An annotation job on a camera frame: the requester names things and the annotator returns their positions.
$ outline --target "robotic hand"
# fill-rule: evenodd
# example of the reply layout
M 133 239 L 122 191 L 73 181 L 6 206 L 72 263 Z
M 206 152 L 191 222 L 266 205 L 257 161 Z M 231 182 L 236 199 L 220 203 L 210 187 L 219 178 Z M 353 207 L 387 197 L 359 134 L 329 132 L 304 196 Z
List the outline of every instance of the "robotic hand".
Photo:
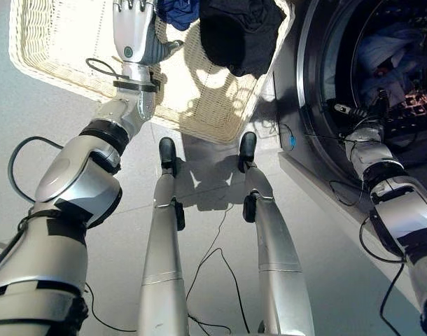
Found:
M 88 316 L 86 230 L 119 204 L 113 175 L 120 156 L 153 116 L 159 84 L 148 66 L 182 45 L 159 42 L 154 22 L 154 0 L 114 0 L 114 42 L 123 60 L 117 95 L 55 158 L 0 255 L 0 335 L 77 335 Z
M 378 238 L 388 251 L 406 259 L 421 308 L 421 326 L 427 334 L 427 191 L 408 176 L 383 142 L 386 104 L 382 95 L 372 111 L 361 115 L 346 137 L 346 154 L 369 188 L 374 204 L 370 219 Z M 335 109 L 346 113 L 343 106 Z M 350 116 L 358 114 L 347 111 Z
M 182 41 L 161 43 L 155 33 L 157 0 L 114 0 L 114 41 L 124 62 L 153 65 L 182 46 Z

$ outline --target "silver robot limb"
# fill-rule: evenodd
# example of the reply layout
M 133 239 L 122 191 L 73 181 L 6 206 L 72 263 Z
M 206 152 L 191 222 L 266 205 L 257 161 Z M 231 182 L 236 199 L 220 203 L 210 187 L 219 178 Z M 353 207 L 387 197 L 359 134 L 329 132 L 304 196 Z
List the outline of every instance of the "silver robot limb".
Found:
M 188 335 L 186 292 L 177 231 L 184 228 L 176 201 L 176 151 L 170 138 L 160 141 L 162 175 L 154 194 L 154 210 L 143 269 L 139 302 L 139 335 Z
M 256 139 L 251 132 L 241 139 L 239 168 L 246 175 L 244 219 L 257 227 L 265 333 L 313 336 L 312 310 L 298 254 L 272 187 L 253 161 Z

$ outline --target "wicker laundry basket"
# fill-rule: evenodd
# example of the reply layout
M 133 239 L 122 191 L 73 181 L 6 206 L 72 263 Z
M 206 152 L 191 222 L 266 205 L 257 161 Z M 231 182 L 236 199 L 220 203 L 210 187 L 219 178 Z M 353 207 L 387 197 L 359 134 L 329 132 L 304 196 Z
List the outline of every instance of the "wicker laundry basket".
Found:
M 294 19 L 290 4 L 275 2 L 286 19 L 272 65 Z M 156 32 L 163 42 L 179 39 L 185 44 L 153 67 L 162 89 L 151 122 L 219 144 L 234 141 L 267 76 L 238 78 L 212 64 L 201 45 L 199 21 L 181 32 L 156 20 Z M 9 53 L 11 62 L 33 78 L 93 100 L 109 100 L 116 94 L 112 77 L 91 70 L 85 59 L 99 58 L 121 72 L 113 59 L 112 0 L 12 0 Z

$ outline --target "black wire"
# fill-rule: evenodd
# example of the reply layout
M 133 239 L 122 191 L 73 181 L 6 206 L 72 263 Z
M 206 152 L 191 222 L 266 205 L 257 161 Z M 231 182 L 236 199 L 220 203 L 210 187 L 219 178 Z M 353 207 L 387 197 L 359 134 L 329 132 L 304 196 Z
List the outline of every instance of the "black wire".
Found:
M 96 314 L 95 314 L 95 311 L 94 311 L 94 301 L 95 301 L 95 296 L 94 296 L 94 292 L 92 291 L 92 288 L 89 286 L 89 284 L 86 282 L 86 286 L 87 286 L 87 288 L 89 289 L 89 291 L 90 291 L 90 294 L 91 294 L 91 297 L 92 297 L 92 302 L 91 302 L 91 305 L 90 305 L 90 310 L 91 310 L 91 312 L 92 312 L 92 315 L 95 317 L 95 319 L 98 321 L 98 322 L 100 322 L 101 324 L 103 324 L 104 326 L 106 326 L 106 327 L 108 327 L 108 328 L 110 328 L 110 329 L 113 329 L 113 330 L 117 330 L 117 331 L 121 331 L 121 332 L 123 332 L 123 333 L 135 333 L 137 330 L 126 330 L 126 329 L 120 329 L 120 328 L 116 328 L 116 327 L 113 327 L 112 325 L 109 325 L 109 324 L 107 324 L 107 323 L 105 323 L 105 322 L 103 322 Z
M 248 323 L 246 322 L 246 317 L 245 317 L 245 315 L 244 315 L 244 309 L 243 309 L 243 303 L 242 303 L 242 297 L 241 297 L 241 295 L 240 295 L 240 288 L 239 288 L 239 284 L 238 284 L 238 282 L 237 282 L 237 278 L 235 277 L 235 273 L 234 273 L 234 271 L 232 271 L 232 268 L 230 267 L 230 265 L 229 265 L 229 263 L 228 263 L 228 261 L 226 260 L 226 258 L 225 258 L 225 256 L 223 255 L 223 249 L 221 248 L 221 247 L 217 247 L 217 248 L 215 248 L 212 252 L 210 252 L 210 254 L 205 258 L 205 259 L 203 259 L 203 261 L 198 265 L 198 268 L 197 268 L 197 271 L 196 271 L 196 273 L 195 273 L 195 278 L 193 279 L 193 282 L 192 282 L 192 285 L 190 286 L 190 290 L 188 291 L 188 294 L 187 294 L 187 298 L 188 298 L 188 295 L 190 294 L 190 291 L 192 290 L 192 288 L 193 288 L 193 285 L 195 284 L 195 281 L 196 281 L 196 279 L 197 279 L 197 277 L 198 277 L 198 273 L 200 272 L 200 269 L 201 269 L 201 266 L 203 266 L 203 264 L 215 253 L 215 252 L 217 252 L 217 251 L 220 251 L 220 254 L 221 254 L 221 258 L 223 259 L 223 261 L 225 262 L 225 264 L 226 264 L 226 266 L 227 266 L 227 268 L 229 269 L 229 271 L 230 271 L 230 273 L 231 273 L 231 275 L 232 275 L 232 277 L 234 278 L 234 283 L 235 283 L 235 289 L 237 290 L 237 297 L 238 297 L 238 299 L 239 299 L 239 305 L 240 305 L 240 312 L 241 312 L 241 317 L 243 318 L 243 323 L 244 323 L 244 326 L 245 326 L 245 328 L 246 328 L 246 331 L 248 332 L 248 333 L 250 333 L 250 331 L 249 331 L 249 327 L 248 327 Z
M 193 318 L 191 318 L 192 320 L 194 320 L 197 324 L 198 324 L 198 326 L 201 328 L 201 330 L 202 331 L 204 331 L 204 333 L 207 335 L 207 336 L 211 336 L 211 334 L 209 334 L 209 332 L 206 330 L 206 329 L 204 329 L 204 327 L 202 326 L 202 324 L 200 323 L 200 322 L 198 322 L 198 321 L 196 321 L 195 319 L 193 319 Z
M 395 275 L 394 279 L 392 280 L 391 284 L 388 287 L 388 290 L 386 291 L 386 294 L 383 297 L 383 301 L 381 302 L 380 305 L 380 310 L 379 310 L 379 315 L 380 318 L 382 319 L 383 322 L 385 322 L 385 324 L 393 331 L 393 333 L 395 333 L 397 336 L 402 336 L 397 329 L 394 328 L 394 326 L 388 321 L 388 319 L 386 317 L 384 317 L 384 308 L 386 306 L 386 302 L 388 301 L 389 295 L 391 294 L 391 291 L 394 288 L 394 285 L 396 284 L 398 278 L 400 277 L 400 275 L 402 274 L 403 269 L 405 268 L 405 263 L 403 263 L 400 266 L 400 269 L 398 270 L 397 274 Z
M 343 186 L 348 186 L 348 187 L 351 187 L 351 188 L 354 188 L 354 189 L 359 190 L 359 191 L 360 191 L 360 195 L 358 196 L 358 199 L 357 199 L 355 202 L 352 202 L 352 203 L 347 203 L 347 202 L 343 201 L 343 200 L 340 198 L 340 196 L 338 195 L 338 193 L 337 193 L 336 189 L 334 189 L 334 188 L 333 188 L 332 183 L 339 183 L 339 184 L 342 184 Z M 357 188 L 357 187 L 356 187 L 356 186 L 354 186 L 354 185 L 351 185 L 351 184 L 348 184 L 348 183 L 345 183 L 345 182 L 341 182 L 341 181 L 337 181 L 337 180 L 330 180 L 330 181 L 328 182 L 328 185 L 330 186 L 330 189 L 332 190 L 333 194 L 335 195 L 335 197 L 336 197 L 337 201 L 338 201 L 339 203 L 341 203 L 341 204 L 345 205 L 346 207 L 353 207 L 353 206 L 357 205 L 357 204 L 361 201 L 361 197 L 363 196 L 363 193 L 364 193 L 364 191 L 365 191 L 365 190 L 364 190 L 364 182 L 362 182 L 362 183 L 361 183 L 361 188 Z
M 394 328 L 394 326 L 388 321 L 388 319 L 386 317 L 384 317 L 384 308 L 386 306 L 386 302 L 388 301 L 389 295 L 391 294 L 391 291 L 393 290 L 393 288 L 396 284 L 396 281 L 398 280 L 398 278 L 402 274 L 403 269 L 405 268 L 406 259 L 404 256 L 402 257 L 402 259 L 399 259 L 399 260 L 384 259 L 382 257 L 379 257 L 378 255 L 375 255 L 373 252 L 371 252 L 367 248 L 367 246 L 363 242 L 363 227 L 367 223 L 368 219 L 369 219 L 369 216 L 365 218 L 365 220 L 361 223 L 361 226 L 360 226 L 359 237 L 360 237 L 361 246 L 365 249 L 365 251 L 367 253 L 369 253 L 370 256 L 372 256 L 373 258 L 375 258 L 377 260 L 380 260 L 384 263 L 390 263 L 390 264 L 402 264 L 400 266 L 400 269 L 398 270 L 397 274 L 393 278 L 391 284 L 389 285 L 388 290 L 386 291 L 386 294 L 384 295 L 383 300 L 381 301 L 380 310 L 379 310 L 379 315 L 380 315 L 380 318 L 382 319 L 382 321 L 385 322 L 385 324 L 393 331 L 393 333 L 395 333 L 397 336 L 401 336 L 401 334 L 396 330 L 396 328 Z
M 102 61 L 100 59 L 89 57 L 85 61 L 86 61 L 86 64 L 87 64 L 88 67 L 90 67 L 91 69 L 94 69 L 95 71 L 98 71 L 98 72 L 100 72 L 102 74 L 105 74 L 105 75 L 108 75 L 108 76 L 114 76 L 117 79 L 119 79 L 119 78 L 130 79 L 129 76 L 119 75 L 118 73 L 116 73 L 116 70 L 114 70 L 114 68 L 111 65 L 109 65 L 108 63 L 106 63 L 106 62 L 104 62 L 104 61 Z M 111 72 L 102 70 L 99 67 L 91 64 L 91 62 L 96 62 L 96 63 L 103 64 L 106 68 L 108 68 L 109 70 L 111 70 Z
M 11 252 L 11 250 L 17 244 L 19 239 L 23 236 L 23 234 L 27 230 L 27 227 L 28 227 L 27 223 L 25 223 L 24 225 L 18 225 L 19 230 L 17 231 L 16 235 L 10 240 L 10 242 L 8 243 L 6 248 L 0 254 L 0 264 L 5 259 L 5 257 Z
M 399 260 L 389 260 L 389 259 L 385 259 L 385 258 L 379 257 L 378 255 L 376 255 L 373 252 L 371 252 L 371 250 L 366 246 L 365 242 L 363 241 L 363 227 L 367 223 L 368 219 L 369 219 L 369 216 L 366 217 L 366 219 L 361 223 L 360 233 L 359 233 L 360 244 L 364 248 L 364 250 L 367 252 L 367 254 L 369 254 L 374 259 L 383 261 L 384 263 L 389 263 L 389 264 L 403 264 L 403 263 L 405 263 L 405 258 L 402 258 L 402 259 L 399 259 Z
M 190 319 L 192 319 L 194 322 L 198 323 L 198 325 L 203 325 L 203 326 L 209 326 L 209 327 L 217 327 L 217 328 L 224 328 L 227 331 L 229 331 L 229 334 L 232 334 L 232 330 L 226 326 L 226 325 L 221 325 L 221 324 L 212 324 L 212 323 L 206 323 L 206 322 L 202 322 L 200 321 L 198 318 L 194 317 L 192 314 L 188 314 L 188 317 Z
M 42 142 L 45 142 L 53 147 L 56 147 L 58 149 L 62 149 L 62 146 L 47 139 L 44 138 L 42 136 L 31 136 L 29 138 L 26 138 L 25 140 L 21 141 L 13 150 L 13 152 L 11 153 L 10 156 L 10 160 L 8 161 L 8 180 L 10 181 L 11 187 L 14 189 L 14 191 L 21 196 L 24 200 L 26 200 L 27 202 L 30 203 L 34 203 L 34 199 L 31 198 L 30 196 L 28 196 L 27 194 L 25 194 L 17 185 L 15 177 L 14 177 L 14 173 L 13 173 L 13 167 L 15 164 L 15 160 L 16 157 L 18 156 L 20 150 L 22 149 L 22 147 L 24 147 L 26 144 L 28 144 L 29 142 L 33 141 L 33 140 L 39 140 Z

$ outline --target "dark clothing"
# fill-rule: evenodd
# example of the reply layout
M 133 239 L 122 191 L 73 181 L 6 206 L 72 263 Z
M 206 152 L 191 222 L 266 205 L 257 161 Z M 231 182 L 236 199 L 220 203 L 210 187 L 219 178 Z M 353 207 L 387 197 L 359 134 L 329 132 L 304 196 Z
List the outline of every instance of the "dark clothing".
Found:
M 184 31 L 198 19 L 200 0 L 159 0 L 157 16 L 177 30 Z
M 266 74 L 285 18 L 274 0 L 201 0 L 201 44 L 235 76 Z

